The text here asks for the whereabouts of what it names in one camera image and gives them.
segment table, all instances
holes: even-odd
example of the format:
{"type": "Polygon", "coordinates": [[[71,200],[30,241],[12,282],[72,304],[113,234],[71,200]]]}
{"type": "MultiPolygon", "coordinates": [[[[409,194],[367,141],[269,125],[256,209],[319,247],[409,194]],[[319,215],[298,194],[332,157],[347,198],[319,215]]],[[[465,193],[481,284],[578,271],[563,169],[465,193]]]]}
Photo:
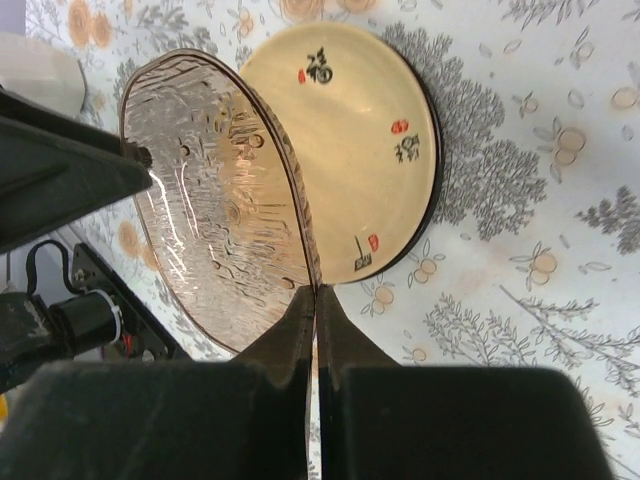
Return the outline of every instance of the table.
{"type": "MultiPolygon", "coordinates": [[[[640,479],[640,1],[28,0],[26,33],[80,60],[82,120],[115,132],[127,78],[161,53],[194,47],[239,68],[320,19],[404,54],[446,148],[443,199],[415,249],[336,288],[351,320],[409,365],[563,370],[612,467],[640,479]]],[[[62,234],[88,240],[192,357],[231,356],[172,301],[131,200],[62,234]]],[[[311,478],[318,437],[315,416],[311,478]]]]}

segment black cable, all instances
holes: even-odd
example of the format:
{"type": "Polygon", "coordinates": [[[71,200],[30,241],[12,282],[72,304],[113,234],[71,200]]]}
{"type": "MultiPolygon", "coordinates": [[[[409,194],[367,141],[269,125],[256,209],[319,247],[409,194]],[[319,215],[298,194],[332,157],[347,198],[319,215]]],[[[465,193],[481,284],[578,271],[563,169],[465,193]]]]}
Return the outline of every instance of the black cable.
{"type": "Polygon", "coordinates": [[[56,247],[60,254],[62,255],[62,281],[64,282],[64,286],[70,293],[75,295],[82,295],[84,292],[75,288],[71,285],[71,280],[69,279],[69,252],[66,247],[58,242],[57,240],[44,240],[40,242],[29,250],[29,254],[27,255],[27,295],[29,297],[33,296],[36,292],[36,288],[38,286],[38,273],[36,269],[36,253],[40,250],[41,247],[45,245],[53,245],[56,247]]]}

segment red mark on plate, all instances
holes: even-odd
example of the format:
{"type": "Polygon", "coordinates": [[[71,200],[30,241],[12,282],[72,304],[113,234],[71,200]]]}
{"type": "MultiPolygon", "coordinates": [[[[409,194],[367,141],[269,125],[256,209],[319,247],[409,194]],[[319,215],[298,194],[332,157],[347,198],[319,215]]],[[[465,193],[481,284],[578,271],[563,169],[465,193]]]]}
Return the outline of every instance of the red mark on plate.
{"type": "Polygon", "coordinates": [[[409,122],[407,120],[396,120],[391,125],[391,133],[397,135],[398,133],[404,133],[409,130],[409,122]]]}
{"type": "Polygon", "coordinates": [[[378,236],[375,233],[373,235],[369,235],[369,245],[371,245],[372,252],[378,250],[378,243],[378,236]]]}

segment white object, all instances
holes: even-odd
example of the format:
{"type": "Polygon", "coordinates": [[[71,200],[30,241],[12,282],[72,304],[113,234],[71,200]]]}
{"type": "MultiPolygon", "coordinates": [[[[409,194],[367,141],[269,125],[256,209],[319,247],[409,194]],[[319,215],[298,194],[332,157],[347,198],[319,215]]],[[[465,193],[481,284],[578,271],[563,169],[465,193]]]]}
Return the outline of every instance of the white object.
{"type": "Polygon", "coordinates": [[[0,85],[54,112],[75,117],[84,77],[71,55],[33,38],[0,32],[0,85]]]}

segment cream colored plate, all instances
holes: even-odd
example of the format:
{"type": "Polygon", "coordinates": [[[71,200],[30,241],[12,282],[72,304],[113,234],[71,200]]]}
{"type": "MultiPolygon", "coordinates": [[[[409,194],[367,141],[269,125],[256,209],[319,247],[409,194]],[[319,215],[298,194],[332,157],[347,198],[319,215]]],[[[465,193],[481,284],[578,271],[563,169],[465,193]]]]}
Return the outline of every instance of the cream colored plate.
{"type": "Polygon", "coordinates": [[[363,30],[321,22],[275,35],[240,75],[291,138],[324,281],[360,280],[397,259],[427,220],[439,148],[404,60],[363,30]]]}
{"type": "Polygon", "coordinates": [[[257,95],[217,59],[177,50],[125,89],[123,140],[149,149],[136,203],[166,282],[193,320],[240,351],[294,289],[320,282],[300,169],[257,95]]]}

